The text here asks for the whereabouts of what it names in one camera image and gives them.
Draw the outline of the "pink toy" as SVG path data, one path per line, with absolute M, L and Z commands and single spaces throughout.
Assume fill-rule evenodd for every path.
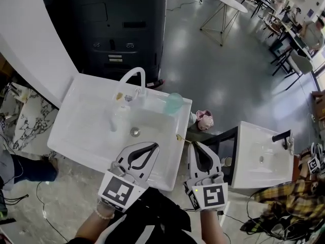
M 201 131 L 206 131 L 212 126 L 214 126 L 214 120 L 212 113 L 209 110 L 198 110 L 196 112 L 197 126 Z

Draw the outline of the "black faucet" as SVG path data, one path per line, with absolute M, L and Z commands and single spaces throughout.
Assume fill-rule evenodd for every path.
M 290 147 L 293 146 L 294 144 L 294 138 L 293 138 L 293 133 L 291 130 L 288 130 L 286 132 L 283 132 L 278 135 L 274 135 L 272 137 L 272 142 L 277 142 L 283 140 L 283 148 L 285 150 L 288 150 Z

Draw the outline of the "marble pattern table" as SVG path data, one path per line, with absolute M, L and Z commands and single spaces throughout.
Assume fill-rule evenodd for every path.
M 11 154 L 55 157 L 47 141 L 58 110 L 31 88 L 11 82 L 0 93 L 0 140 Z

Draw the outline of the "brown cardboard box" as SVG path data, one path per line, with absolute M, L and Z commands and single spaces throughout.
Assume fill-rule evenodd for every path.
M 316 118 L 318 120 L 325 119 L 325 89 L 322 91 L 313 91 L 311 95 Z

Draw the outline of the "brown wooden stool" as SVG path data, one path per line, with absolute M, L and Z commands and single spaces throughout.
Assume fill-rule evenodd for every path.
M 306 178 L 306 174 L 304 174 L 304 173 L 301 174 L 301 172 L 302 172 L 301 161 L 304 162 L 305 160 L 306 160 L 306 156 L 301 157 L 300 155 L 294 155 L 292 181 Z

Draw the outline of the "black cabinet machine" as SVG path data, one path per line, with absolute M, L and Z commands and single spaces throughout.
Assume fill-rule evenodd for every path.
M 80 73 L 119 80 L 141 67 L 160 79 L 167 0 L 43 0 Z

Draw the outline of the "translucent green cup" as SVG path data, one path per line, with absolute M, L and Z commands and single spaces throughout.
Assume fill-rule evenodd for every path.
M 183 97 L 178 93 L 171 93 L 166 99 L 163 113 L 167 115 L 175 114 L 183 105 Z

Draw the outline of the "large white sink basin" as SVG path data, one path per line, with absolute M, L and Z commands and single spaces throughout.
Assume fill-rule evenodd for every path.
M 168 94 L 147 90 L 143 105 L 128 99 L 139 86 L 79 74 L 72 82 L 53 124 L 47 145 L 57 153 L 91 169 L 105 172 L 129 145 L 155 142 L 159 153 L 148 184 L 171 191 L 177 177 L 192 101 L 184 99 L 167 115 Z

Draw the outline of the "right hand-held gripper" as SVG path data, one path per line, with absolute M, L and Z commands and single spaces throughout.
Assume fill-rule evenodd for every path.
M 218 210 L 227 204 L 228 184 L 223 181 L 220 172 L 219 156 L 208 146 L 192 142 L 187 150 L 187 162 L 190 179 L 183 185 L 193 210 Z

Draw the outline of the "long white dining table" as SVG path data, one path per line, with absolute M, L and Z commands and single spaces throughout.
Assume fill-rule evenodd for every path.
M 289 39 L 289 41 L 294 44 L 293 47 L 290 47 L 291 49 L 298 49 L 298 51 L 301 52 L 302 56 L 307 57 L 308 59 L 312 59 L 307 49 L 307 45 L 302 41 L 301 37 L 298 35 L 298 32 L 295 32 L 296 26 L 294 30 L 292 30 L 292 21 L 290 21 L 290 23 L 286 23 L 278 18 L 277 15 L 274 15 L 272 12 L 268 11 L 267 13 L 268 15 L 266 17 L 261 18 L 261 28 L 263 30 L 268 29 L 270 31 L 270 34 L 268 34 L 266 39 L 273 35 L 278 36 L 278 38 L 269 47 L 269 51 L 276 57 L 276 59 L 281 58 L 283 55 L 289 52 L 288 49 L 279 55 L 275 53 L 275 50 L 279 49 L 282 46 L 282 42 L 286 39 Z

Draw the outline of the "small white sink basin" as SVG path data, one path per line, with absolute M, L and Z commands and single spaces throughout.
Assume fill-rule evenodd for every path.
M 272 142 L 272 137 L 278 134 L 251 123 L 240 122 L 232 188 L 261 189 L 291 181 L 294 144 L 285 150 L 283 140 Z

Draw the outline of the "black green pouch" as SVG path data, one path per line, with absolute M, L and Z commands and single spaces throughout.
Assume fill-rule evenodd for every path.
M 263 228 L 261 227 L 262 223 L 263 220 L 259 218 L 250 219 L 240 227 L 240 231 L 246 232 L 247 234 L 264 232 Z

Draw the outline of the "green toothbrush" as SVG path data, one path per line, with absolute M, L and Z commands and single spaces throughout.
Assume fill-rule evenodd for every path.
M 180 134 L 177 134 L 176 135 L 176 138 L 177 138 L 178 141 L 184 141 L 184 142 L 187 142 L 189 144 L 193 144 L 193 145 L 199 146 L 199 143 L 197 141 L 189 141 L 189 140 L 183 138 Z

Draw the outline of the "black white jacket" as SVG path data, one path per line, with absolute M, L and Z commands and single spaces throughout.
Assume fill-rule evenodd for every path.
M 149 188 L 126 211 L 115 210 L 95 243 L 73 238 L 66 244 L 206 244 L 191 231 L 190 217 L 159 190 Z

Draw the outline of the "white arched faucet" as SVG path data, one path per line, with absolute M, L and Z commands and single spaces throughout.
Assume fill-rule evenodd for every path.
M 134 75 L 134 74 L 140 74 L 140 86 L 137 86 L 135 88 L 135 94 L 131 97 L 126 95 L 129 101 L 125 99 L 125 95 L 122 93 L 121 88 L 123 87 L 124 84 L 127 84 L 129 79 Z M 114 115 L 117 111 L 117 109 L 122 106 L 128 106 L 131 105 L 133 107 L 142 107 L 145 104 L 145 101 L 148 96 L 147 88 L 146 88 L 146 83 L 145 83 L 145 78 L 146 74 L 143 68 L 141 67 L 135 67 L 131 70 L 129 70 L 118 82 L 119 84 L 116 85 L 116 88 L 114 89 L 114 93 L 112 96 L 112 106 L 109 109 L 108 112 L 108 118 L 109 118 L 109 125 L 110 125 L 110 130 L 112 132 L 117 131 L 117 124 L 114 121 Z

